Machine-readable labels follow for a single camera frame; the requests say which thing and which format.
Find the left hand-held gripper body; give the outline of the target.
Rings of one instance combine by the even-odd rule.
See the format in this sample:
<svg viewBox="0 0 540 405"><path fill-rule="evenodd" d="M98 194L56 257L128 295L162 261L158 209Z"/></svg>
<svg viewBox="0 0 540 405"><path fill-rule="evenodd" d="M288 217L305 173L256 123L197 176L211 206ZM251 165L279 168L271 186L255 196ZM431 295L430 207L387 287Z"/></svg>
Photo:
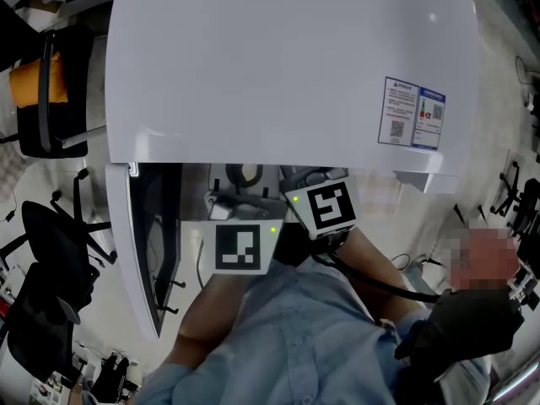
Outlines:
<svg viewBox="0 0 540 405"><path fill-rule="evenodd" d="M212 164L201 222L202 254L215 274L263 275L288 211L276 165Z"/></svg>

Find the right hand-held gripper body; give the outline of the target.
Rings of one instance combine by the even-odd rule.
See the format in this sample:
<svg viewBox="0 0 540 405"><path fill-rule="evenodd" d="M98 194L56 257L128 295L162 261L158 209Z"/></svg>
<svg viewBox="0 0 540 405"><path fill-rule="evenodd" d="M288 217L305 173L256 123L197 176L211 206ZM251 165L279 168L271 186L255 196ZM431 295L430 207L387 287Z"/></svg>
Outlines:
<svg viewBox="0 0 540 405"><path fill-rule="evenodd" d="M350 231L359 216L355 176L341 167L281 167L280 191L311 240Z"/></svg>

